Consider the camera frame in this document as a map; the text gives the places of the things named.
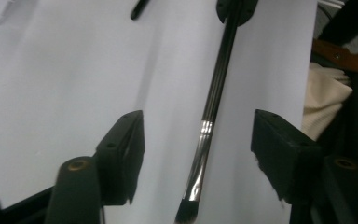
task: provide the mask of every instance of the cloth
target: cloth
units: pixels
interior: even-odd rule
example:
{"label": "cloth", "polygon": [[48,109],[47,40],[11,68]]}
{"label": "cloth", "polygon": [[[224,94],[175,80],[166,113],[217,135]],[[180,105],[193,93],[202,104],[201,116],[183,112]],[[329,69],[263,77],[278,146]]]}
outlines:
{"label": "cloth", "polygon": [[351,95],[344,72],[310,63],[301,131],[316,141]]}

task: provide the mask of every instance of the brown strap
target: brown strap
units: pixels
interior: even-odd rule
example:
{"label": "brown strap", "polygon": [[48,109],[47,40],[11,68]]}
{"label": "brown strap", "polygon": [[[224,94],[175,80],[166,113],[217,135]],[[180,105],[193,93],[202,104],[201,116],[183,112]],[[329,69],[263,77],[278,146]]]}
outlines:
{"label": "brown strap", "polygon": [[358,73],[358,54],[351,54],[347,49],[316,39],[313,40],[312,52],[344,70]]}

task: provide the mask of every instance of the screw hole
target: screw hole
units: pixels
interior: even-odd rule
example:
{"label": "screw hole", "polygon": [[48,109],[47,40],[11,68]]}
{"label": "screw hole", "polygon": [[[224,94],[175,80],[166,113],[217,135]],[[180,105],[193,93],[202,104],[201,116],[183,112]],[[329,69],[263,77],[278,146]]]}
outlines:
{"label": "screw hole", "polygon": [[353,161],[345,160],[345,159],[336,159],[335,163],[337,166],[348,169],[348,170],[356,170],[357,165]]}
{"label": "screw hole", "polygon": [[87,161],[83,161],[83,160],[73,161],[71,164],[69,164],[68,170],[70,170],[70,171],[83,170],[88,165],[89,165],[89,163]]}

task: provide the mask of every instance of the metal rod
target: metal rod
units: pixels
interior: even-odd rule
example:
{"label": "metal rod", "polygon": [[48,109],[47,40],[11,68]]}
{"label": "metal rod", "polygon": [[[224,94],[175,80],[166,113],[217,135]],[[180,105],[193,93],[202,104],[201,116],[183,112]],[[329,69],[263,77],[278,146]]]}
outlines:
{"label": "metal rod", "polygon": [[208,93],[208,98],[202,116],[200,140],[197,145],[196,155],[191,166],[190,175],[186,185],[183,199],[199,201],[202,190],[202,181],[205,173],[206,161],[208,159],[211,145],[213,126],[216,120],[217,111],[226,79],[229,59],[234,45],[235,34],[241,14],[242,1],[235,1],[236,6],[229,13],[225,32],[223,33],[220,50],[217,56],[213,78]]}

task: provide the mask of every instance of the reflective metal surface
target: reflective metal surface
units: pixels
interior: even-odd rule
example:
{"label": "reflective metal surface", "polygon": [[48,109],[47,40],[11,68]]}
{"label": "reflective metal surface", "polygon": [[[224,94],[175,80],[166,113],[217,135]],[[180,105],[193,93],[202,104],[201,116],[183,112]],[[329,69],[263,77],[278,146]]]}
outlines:
{"label": "reflective metal surface", "polygon": [[336,7],[341,9],[343,6],[345,6],[345,2],[338,1],[338,0],[318,0],[318,3],[324,4],[330,7]]}
{"label": "reflective metal surface", "polygon": [[201,125],[200,140],[197,145],[196,156],[191,166],[190,177],[186,185],[184,199],[189,201],[199,201],[202,180],[205,173],[206,161],[208,159],[209,146],[211,145],[213,133],[213,123],[203,120]]}

